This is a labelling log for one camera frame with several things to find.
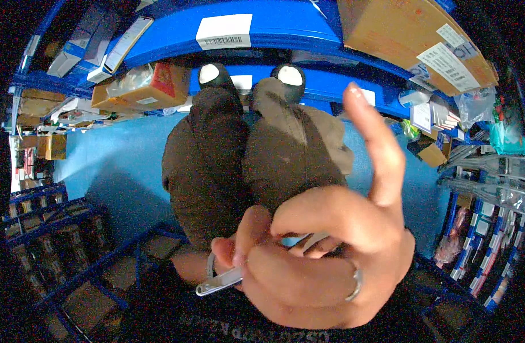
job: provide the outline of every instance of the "black t-shirt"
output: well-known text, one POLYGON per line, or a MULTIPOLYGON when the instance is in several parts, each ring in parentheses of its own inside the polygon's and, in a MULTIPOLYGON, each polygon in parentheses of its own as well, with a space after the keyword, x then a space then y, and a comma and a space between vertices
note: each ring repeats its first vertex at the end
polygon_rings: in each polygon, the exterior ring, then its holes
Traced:
POLYGON ((231 288, 198 297, 172 264, 142 280, 142 291, 124 319, 122 342, 432 342, 420 311, 400 284, 365 326, 302 330, 264 317, 242 292, 231 288))

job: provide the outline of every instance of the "blue floor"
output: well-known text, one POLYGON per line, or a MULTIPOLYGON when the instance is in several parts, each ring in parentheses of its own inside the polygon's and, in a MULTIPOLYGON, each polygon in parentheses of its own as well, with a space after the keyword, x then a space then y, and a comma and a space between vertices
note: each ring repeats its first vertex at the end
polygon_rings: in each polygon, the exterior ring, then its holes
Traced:
MULTIPOLYGON (((64 180, 70 199, 85 196, 89 202, 108 208, 115 238, 122 242, 133 234, 161 222, 174 222, 169 195, 162 188, 161 158, 171 129, 183 115, 145 117, 113 127, 68 134, 67 159, 56 161, 54 178, 64 180)), ((417 250, 431 257, 441 233, 449 191, 436 187, 436 168, 430 168, 407 151, 405 138, 398 138, 407 157, 403 185, 406 226, 417 239, 417 250)), ((345 144, 355 160, 348 184, 367 194, 372 167, 364 141, 346 124, 345 144)))

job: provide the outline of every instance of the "barcode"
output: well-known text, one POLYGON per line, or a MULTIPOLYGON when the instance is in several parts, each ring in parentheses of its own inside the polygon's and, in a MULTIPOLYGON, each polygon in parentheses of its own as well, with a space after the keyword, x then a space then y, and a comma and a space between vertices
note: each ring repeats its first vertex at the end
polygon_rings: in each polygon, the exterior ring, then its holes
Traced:
POLYGON ((206 45, 225 45, 225 44, 241 43, 242 38, 239 36, 211 38, 211 39, 204 39, 204 42, 206 45))

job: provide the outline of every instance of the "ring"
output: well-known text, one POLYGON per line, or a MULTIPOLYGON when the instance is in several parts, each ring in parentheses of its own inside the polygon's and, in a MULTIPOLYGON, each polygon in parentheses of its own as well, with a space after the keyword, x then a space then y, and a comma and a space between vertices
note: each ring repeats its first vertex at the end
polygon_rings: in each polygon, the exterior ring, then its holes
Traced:
POLYGON ((362 290, 362 271, 356 269, 353 277, 356 280, 356 288, 354 289, 354 292, 352 292, 349 296, 344 298, 345 301, 354 300, 354 298, 357 297, 360 291, 362 290))

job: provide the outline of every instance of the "shoe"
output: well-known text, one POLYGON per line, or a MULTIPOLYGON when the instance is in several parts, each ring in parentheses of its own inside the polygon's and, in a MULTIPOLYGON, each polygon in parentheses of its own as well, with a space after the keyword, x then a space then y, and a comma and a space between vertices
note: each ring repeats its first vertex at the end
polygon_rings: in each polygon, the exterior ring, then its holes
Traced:
POLYGON ((283 82, 288 103, 300 103, 306 87, 306 77, 302 69, 293 64, 281 64, 272 70, 270 77, 275 77, 283 82))
POLYGON ((198 70, 198 83, 200 89, 209 87, 224 88, 239 99, 238 90, 225 66, 220 63, 210 63, 198 70))

